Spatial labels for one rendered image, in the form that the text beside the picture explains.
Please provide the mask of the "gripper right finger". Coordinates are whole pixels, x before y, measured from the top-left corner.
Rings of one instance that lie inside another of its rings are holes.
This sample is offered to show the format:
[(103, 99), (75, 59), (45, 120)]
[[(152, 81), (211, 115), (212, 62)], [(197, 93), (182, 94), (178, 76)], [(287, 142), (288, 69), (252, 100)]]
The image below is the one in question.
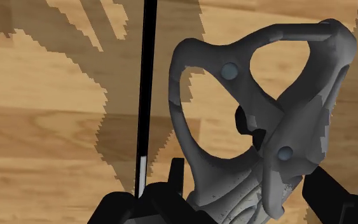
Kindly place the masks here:
[(323, 168), (305, 176), (302, 196), (322, 224), (358, 224), (358, 195), (346, 191)]

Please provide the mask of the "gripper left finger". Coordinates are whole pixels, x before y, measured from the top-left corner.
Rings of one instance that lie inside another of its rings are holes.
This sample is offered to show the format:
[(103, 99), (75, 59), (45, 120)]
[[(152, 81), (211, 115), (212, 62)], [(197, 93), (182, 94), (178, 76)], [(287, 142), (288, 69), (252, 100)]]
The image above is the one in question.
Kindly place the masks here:
[(217, 224), (182, 197), (184, 159), (173, 158), (167, 182), (147, 185), (140, 198), (128, 192), (105, 195), (87, 224)]

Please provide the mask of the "thin black rod, white tip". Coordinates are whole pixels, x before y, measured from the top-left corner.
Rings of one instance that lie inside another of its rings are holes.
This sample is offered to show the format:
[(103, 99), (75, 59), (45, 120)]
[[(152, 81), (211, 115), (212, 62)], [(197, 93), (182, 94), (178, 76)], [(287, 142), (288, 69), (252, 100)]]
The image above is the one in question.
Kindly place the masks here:
[(141, 73), (139, 84), (139, 112), (137, 124), (137, 151), (135, 168), (135, 198), (140, 198), (147, 177), (149, 123), (151, 93), (153, 84), (153, 64), (155, 52), (156, 15), (158, 0), (144, 0), (142, 26)]

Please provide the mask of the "dark grey looped kitchen tool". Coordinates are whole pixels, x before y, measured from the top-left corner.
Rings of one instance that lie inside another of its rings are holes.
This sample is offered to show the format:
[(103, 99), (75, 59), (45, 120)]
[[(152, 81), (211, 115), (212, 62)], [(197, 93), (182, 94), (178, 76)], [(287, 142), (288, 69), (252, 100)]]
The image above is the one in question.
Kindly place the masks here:
[[(310, 54), (298, 78), (274, 99), (252, 77), (250, 60), (258, 48), (276, 41), (306, 41)], [(273, 24), (229, 45), (195, 38), (180, 42), (169, 69), (169, 110), (195, 182), (188, 203), (217, 224), (279, 219), (288, 196), (326, 156), (331, 112), (356, 51), (355, 36), (334, 19)], [(245, 153), (218, 158), (193, 139), (180, 98), (187, 67), (209, 72), (238, 102), (245, 133), (259, 136)]]

